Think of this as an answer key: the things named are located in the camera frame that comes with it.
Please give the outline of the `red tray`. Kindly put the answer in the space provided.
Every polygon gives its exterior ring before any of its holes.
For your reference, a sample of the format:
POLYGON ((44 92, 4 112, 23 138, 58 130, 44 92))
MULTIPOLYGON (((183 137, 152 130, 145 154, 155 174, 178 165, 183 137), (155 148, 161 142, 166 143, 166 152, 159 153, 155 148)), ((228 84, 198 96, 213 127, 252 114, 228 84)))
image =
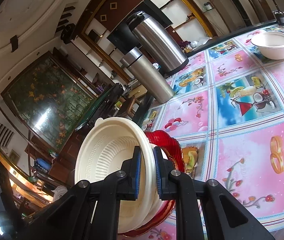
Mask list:
MULTIPOLYGON (((161 147, 165 153, 165 156, 173 163, 173 166, 176 170, 185 172, 182 150, 176 139, 170 137, 162 130, 145 132, 145 135, 151 144, 161 147)), ((164 207, 162 207, 149 222, 135 230, 119 233, 119 235, 123 235, 125 237, 137 237, 147 233, 168 218, 174 207, 175 200, 164 201, 164 207)))

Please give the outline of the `wide steel thermos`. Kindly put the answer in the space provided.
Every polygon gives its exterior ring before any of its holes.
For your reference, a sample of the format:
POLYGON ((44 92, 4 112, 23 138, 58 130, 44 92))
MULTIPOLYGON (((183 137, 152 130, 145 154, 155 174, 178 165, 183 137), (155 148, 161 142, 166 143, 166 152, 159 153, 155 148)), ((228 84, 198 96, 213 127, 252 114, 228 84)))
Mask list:
POLYGON ((189 62, 177 42, 155 20, 148 18, 137 30, 137 38, 143 48, 169 76, 182 70, 189 62))

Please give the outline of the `colourful fruit tablecloth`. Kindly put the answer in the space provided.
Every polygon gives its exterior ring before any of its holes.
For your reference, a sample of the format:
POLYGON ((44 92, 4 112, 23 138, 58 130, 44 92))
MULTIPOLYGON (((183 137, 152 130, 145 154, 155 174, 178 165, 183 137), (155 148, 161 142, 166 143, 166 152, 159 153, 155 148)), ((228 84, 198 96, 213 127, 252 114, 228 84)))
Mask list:
POLYGON ((145 98, 134 121, 162 130, 182 148, 186 173, 218 180, 274 236, 284 239, 284 59, 251 43, 262 23, 210 40, 167 82, 175 97, 145 98))

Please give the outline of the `tall steel thermos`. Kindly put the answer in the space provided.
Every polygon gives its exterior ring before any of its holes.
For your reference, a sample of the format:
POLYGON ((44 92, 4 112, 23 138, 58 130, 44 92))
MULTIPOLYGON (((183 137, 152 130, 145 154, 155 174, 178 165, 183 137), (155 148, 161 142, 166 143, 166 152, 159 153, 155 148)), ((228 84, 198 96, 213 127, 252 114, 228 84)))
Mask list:
POLYGON ((130 50, 120 62, 153 95, 158 103, 163 104, 173 98, 175 93, 171 86, 138 48, 130 50))

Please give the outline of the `cream patterned bowl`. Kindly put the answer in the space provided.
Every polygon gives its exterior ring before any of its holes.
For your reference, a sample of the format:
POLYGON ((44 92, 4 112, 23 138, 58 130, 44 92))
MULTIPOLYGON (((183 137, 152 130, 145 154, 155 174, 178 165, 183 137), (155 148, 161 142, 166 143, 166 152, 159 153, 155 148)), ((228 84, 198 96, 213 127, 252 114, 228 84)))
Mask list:
POLYGON ((99 118, 86 135, 75 165, 75 182, 104 180, 132 158, 135 146, 141 148, 141 175, 136 201, 121 201, 118 233, 128 233, 150 225, 165 202, 159 199, 156 186, 154 144, 143 130, 126 118, 99 118))

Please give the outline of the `white paper bowl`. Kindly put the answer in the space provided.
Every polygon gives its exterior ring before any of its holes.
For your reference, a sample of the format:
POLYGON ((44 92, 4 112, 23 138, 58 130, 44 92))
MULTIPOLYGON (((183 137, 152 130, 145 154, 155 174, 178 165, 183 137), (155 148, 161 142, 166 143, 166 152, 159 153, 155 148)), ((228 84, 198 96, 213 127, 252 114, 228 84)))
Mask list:
POLYGON ((284 33, 270 31, 256 34, 251 38, 251 43, 268 59, 284 59, 284 33))

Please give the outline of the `black television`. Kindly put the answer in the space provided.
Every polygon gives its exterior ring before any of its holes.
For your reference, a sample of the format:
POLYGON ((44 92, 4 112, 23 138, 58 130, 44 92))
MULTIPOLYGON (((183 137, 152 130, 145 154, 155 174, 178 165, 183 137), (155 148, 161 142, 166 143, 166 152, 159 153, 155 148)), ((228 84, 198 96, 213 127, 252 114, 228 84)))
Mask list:
POLYGON ((151 0, 143 0, 120 21, 107 39, 124 55, 134 47, 140 48, 137 30, 148 18, 158 22, 164 29, 173 24, 151 0))

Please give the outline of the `flower painting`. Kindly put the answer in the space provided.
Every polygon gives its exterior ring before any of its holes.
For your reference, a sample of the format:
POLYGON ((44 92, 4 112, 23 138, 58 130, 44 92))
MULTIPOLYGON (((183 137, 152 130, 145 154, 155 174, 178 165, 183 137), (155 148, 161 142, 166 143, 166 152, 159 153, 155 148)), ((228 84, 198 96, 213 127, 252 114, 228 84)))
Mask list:
POLYGON ((2 91, 12 113, 47 146, 60 152, 90 110, 95 96, 47 51, 2 91))

